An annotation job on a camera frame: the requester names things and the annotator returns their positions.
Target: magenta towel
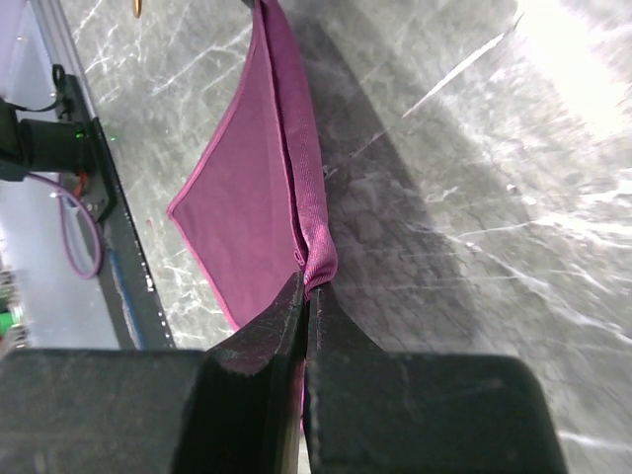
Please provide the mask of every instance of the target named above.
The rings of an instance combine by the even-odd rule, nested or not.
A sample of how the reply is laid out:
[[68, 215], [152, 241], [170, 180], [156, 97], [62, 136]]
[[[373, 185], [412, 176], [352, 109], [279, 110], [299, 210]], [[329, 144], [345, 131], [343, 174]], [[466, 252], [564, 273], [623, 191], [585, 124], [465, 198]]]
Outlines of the magenta towel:
[[235, 329], [296, 271], [308, 295], [338, 266], [298, 45], [277, 0], [254, 3], [235, 97], [168, 210]]

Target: purple cloth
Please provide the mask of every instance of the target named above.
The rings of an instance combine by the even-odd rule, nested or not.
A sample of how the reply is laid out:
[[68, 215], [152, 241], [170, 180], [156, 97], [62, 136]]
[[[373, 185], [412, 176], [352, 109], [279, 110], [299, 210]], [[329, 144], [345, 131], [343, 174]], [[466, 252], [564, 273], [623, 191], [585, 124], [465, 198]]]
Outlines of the purple cloth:
[[255, 0], [239, 88], [169, 216], [241, 328], [289, 277], [334, 277], [322, 160], [300, 52], [277, 0]]

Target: gold object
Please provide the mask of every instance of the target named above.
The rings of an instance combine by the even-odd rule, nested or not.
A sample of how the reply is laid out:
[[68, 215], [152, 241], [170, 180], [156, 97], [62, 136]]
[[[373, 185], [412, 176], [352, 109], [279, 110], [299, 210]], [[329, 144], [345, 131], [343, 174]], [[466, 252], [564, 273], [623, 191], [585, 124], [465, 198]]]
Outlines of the gold object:
[[142, 13], [142, 0], [131, 0], [134, 8], [134, 17], [139, 18]]

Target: marble surface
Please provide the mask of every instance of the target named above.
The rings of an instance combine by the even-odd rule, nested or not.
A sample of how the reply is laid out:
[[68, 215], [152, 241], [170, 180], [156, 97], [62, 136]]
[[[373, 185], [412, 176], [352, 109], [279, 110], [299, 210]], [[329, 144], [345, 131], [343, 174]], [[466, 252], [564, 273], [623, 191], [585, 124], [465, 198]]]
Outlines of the marble surface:
[[[341, 304], [386, 349], [521, 357], [571, 472], [630, 472], [632, 4], [281, 3], [312, 87]], [[62, 4], [174, 337], [208, 348], [230, 331], [165, 208], [235, 91], [250, 12]]]

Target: cable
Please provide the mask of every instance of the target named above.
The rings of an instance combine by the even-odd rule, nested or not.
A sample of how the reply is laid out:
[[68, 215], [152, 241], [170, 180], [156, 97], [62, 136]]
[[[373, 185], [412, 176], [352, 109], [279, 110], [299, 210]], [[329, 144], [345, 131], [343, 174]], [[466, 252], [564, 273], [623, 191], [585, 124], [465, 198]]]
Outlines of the cable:
[[[95, 277], [99, 273], [99, 270], [101, 269], [101, 264], [103, 262], [104, 249], [103, 249], [103, 243], [101, 241], [99, 229], [97, 228], [97, 224], [95, 223], [92, 216], [90, 215], [90, 211], [87, 209], [85, 204], [79, 198], [77, 198], [74, 194], [66, 190], [58, 182], [54, 180], [50, 180], [49, 178], [45, 178], [44, 176], [36, 175], [35, 173], [31, 173], [31, 172], [27, 173], [27, 178], [30, 178], [33, 181], [37, 181], [39, 183], [44, 183], [45, 185], [48, 185], [51, 188], [54, 188], [56, 191], [58, 191], [57, 198], [59, 199], [59, 216], [61, 218], [61, 233], [62, 233], [62, 238], [63, 238], [63, 246], [66, 252], [66, 256], [68, 257], [68, 262], [70, 263], [70, 267], [72, 267], [72, 270], [75, 272], [75, 274], [77, 274], [82, 279], [90, 279], [90, 278]], [[79, 269], [72, 255], [72, 250], [70, 249], [70, 243], [68, 242], [68, 231], [66, 229], [66, 218], [65, 218], [64, 208], [63, 208], [63, 200], [61, 198], [67, 198], [74, 205], [77, 206], [77, 208], [79, 209], [79, 212], [86, 219], [86, 223], [88, 224], [88, 228], [90, 229], [90, 234], [92, 236], [92, 241], [94, 243], [95, 258], [93, 261], [93, 266], [88, 272], [84, 272], [81, 269]]]

